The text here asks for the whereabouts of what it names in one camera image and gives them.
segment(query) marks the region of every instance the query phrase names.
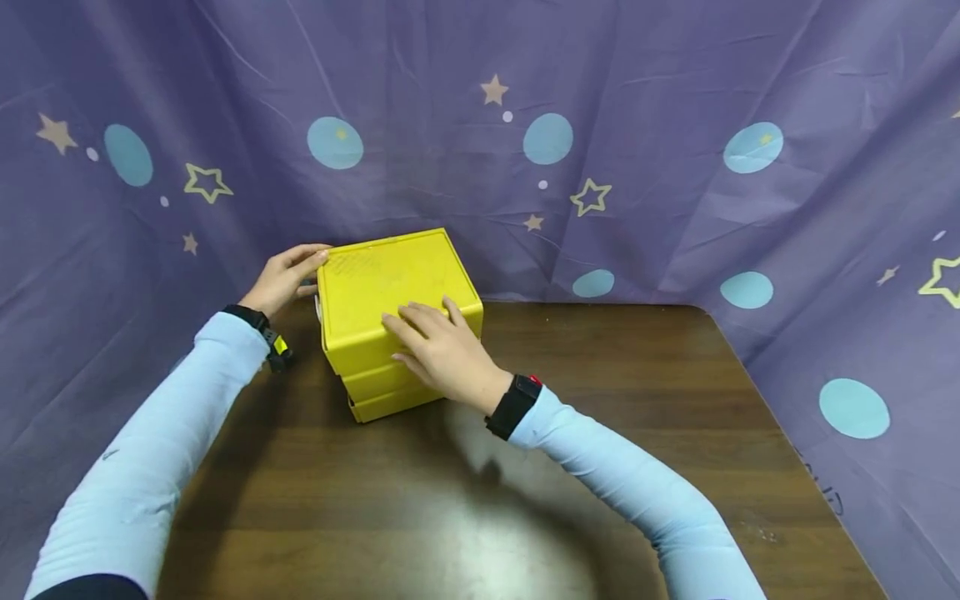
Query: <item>black wristband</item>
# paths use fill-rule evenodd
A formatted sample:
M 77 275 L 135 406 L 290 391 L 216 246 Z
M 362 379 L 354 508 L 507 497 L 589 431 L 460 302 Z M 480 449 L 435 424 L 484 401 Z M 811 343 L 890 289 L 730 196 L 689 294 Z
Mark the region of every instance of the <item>black wristband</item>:
M 224 307 L 224 309 L 220 312 L 224 312 L 228 315 L 233 315 L 238 319 L 242 319 L 246 324 L 253 327 L 260 333 L 264 333 L 270 328 L 270 319 L 267 319 L 267 315 L 258 310 L 253 310 L 248 306 L 230 304 L 229 306 Z
M 487 417 L 487 429 L 502 440 L 510 440 L 516 426 L 537 403 L 541 389 L 543 386 L 535 377 L 514 375 L 510 389 L 500 399 L 493 414 Z
M 270 352 L 267 354 L 267 362 L 270 363 L 270 370 L 272 372 L 283 372 L 290 367 L 294 353 L 287 347 L 287 343 L 283 337 L 270 329 L 270 319 L 267 318 L 267 315 L 258 310 L 253 310 L 248 306 L 241 306 L 240 304 L 231 304 L 220 312 L 237 317 L 256 329 L 257 332 L 263 336 L 264 341 L 267 342 L 267 346 L 270 347 Z

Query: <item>light blue circle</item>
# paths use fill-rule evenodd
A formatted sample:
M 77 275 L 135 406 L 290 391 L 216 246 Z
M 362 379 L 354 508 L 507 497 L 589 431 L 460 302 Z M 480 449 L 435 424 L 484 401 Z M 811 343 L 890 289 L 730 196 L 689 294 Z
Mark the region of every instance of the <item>light blue circle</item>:
M 324 167 L 342 171 L 363 158 L 363 140 L 353 126 L 337 117 L 321 117 L 306 133 L 310 154 Z
M 523 153 L 537 164 L 560 162 L 573 148 L 573 128 L 556 112 L 537 117 L 523 135 Z
M 577 277 L 573 282 L 573 293 L 580 298 L 599 298 L 613 289 L 616 277 L 606 269 L 596 269 Z
M 783 132 L 773 123 L 754 123 L 727 142 L 723 161 L 734 173 L 756 173 L 766 169 L 783 150 Z
M 154 161 L 140 136 L 126 125 L 114 123 L 104 131 L 107 158 L 127 185 L 143 187 L 154 178 Z
M 720 284 L 720 294 L 737 308 L 753 310 L 766 306 L 773 298 L 774 284 L 763 273 L 746 271 Z
M 890 428 L 890 409 L 880 394 L 855 379 L 831 379 L 820 390 L 820 412 L 831 427 L 858 440 Z

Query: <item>box lid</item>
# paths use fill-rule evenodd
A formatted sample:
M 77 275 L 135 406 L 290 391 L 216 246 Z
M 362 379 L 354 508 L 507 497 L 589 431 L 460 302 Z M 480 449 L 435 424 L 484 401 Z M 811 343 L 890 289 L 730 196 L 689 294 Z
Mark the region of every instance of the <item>box lid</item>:
M 331 249 L 318 281 L 327 349 L 384 335 L 381 315 L 411 300 L 441 309 L 444 294 L 461 307 L 480 303 L 442 228 Z

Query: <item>yellow plastic drawer unit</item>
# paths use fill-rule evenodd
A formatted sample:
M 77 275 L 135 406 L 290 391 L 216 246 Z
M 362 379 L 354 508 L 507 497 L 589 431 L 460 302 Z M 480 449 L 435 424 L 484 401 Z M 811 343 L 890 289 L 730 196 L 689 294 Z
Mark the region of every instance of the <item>yellow plastic drawer unit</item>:
M 443 310 L 446 294 L 477 336 L 483 326 L 483 303 L 442 228 L 331 249 L 317 279 L 324 353 L 342 377 L 394 364 L 401 347 L 381 315 L 411 300 Z
M 418 386 L 410 390 L 390 392 L 364 402 L 355 402 L 350 398 L 350 412 L 353 413 L 353 418 L 358 423 L 369 423 L 372 420 L 387 417 L 441 397 L 438 392 Z
M 386 367 L 343 377 L 344 387 L 354 402 L 365 402 L 394 390 L 422 385 L 406 365 L 394 360 L 390 362 Z

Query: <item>wooden table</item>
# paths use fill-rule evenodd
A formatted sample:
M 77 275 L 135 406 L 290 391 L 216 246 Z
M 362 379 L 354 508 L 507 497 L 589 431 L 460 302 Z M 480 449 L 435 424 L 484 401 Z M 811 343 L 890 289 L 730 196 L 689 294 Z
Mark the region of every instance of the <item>wooden table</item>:
M 642 535 L 541 453 L 446 400 L 355 424 L 313 306 L 277 328 L 300 361 L 237 400 L 180 505 L 161 600 L 665 597 Z M 489 304 L 484 342 L 700 488 L 770 598 L 884 597 L 702 312 Z

